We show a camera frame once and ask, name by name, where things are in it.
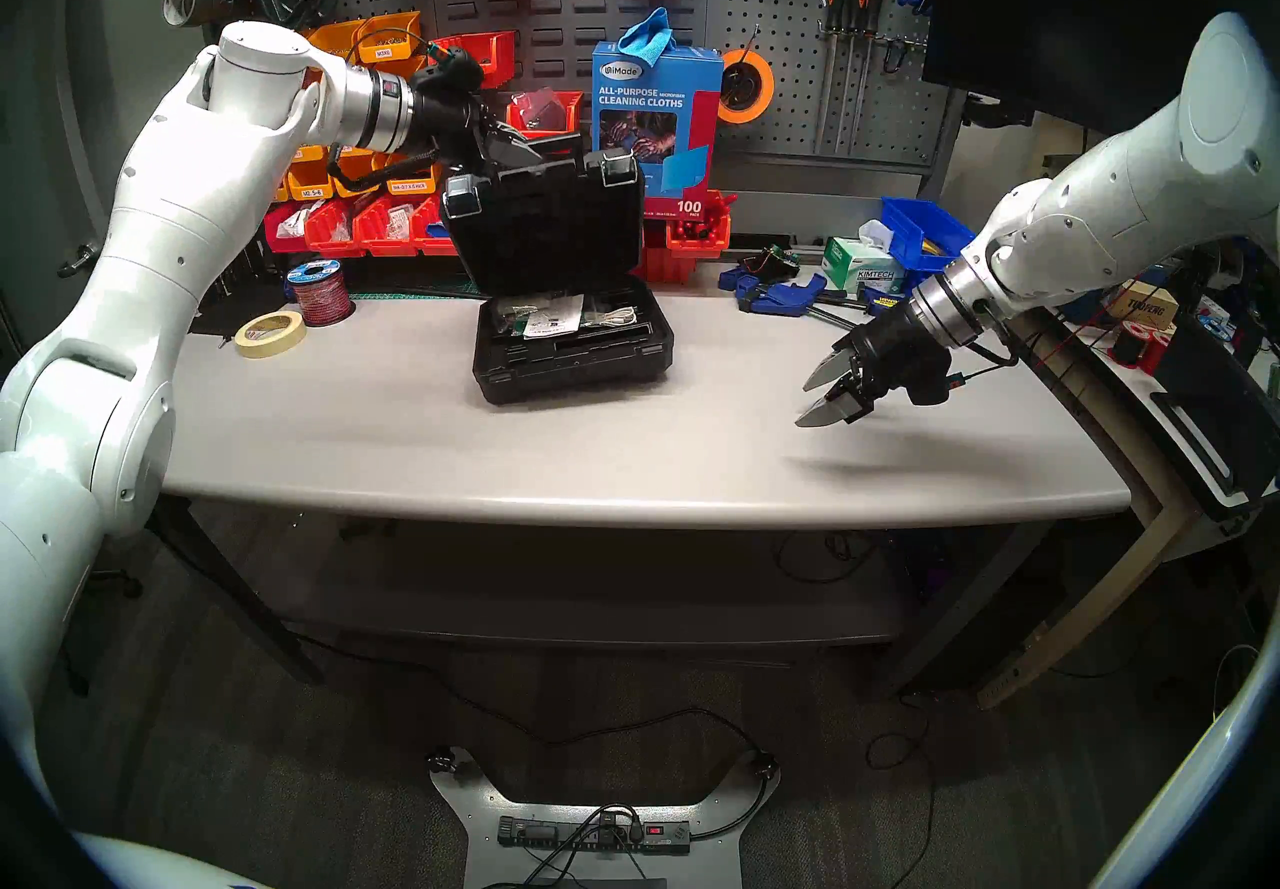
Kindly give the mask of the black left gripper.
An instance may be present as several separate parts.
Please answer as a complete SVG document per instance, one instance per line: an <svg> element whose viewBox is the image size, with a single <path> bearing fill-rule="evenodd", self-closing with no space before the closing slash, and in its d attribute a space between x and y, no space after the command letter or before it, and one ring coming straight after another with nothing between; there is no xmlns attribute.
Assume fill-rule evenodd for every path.
<svg viewBox="0 0 1280 889"><path fill-rule="evenodd" d="M465 49L422 47L425 67L408 79L412 114L408 157L444 162L460 173L493 177L498 171L539 168L547 160L525 136L492 122L483 104L484 70ZM494 159L490 150L494 148Z"/></svg>

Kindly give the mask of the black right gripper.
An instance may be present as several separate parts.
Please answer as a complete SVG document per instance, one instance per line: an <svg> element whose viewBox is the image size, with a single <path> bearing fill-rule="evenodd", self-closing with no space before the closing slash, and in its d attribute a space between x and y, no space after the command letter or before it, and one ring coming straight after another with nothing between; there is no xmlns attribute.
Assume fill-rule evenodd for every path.
<svg viewBox="0 0 1280 889"><path fill-rule="evenodd" d="M887 393L906 391L913 405L942 405L951 388L951 350L922 324L915 304L901 301L836 342L803 384L804 391L836 382L795 420L799 429L854 423Z"/></svg>

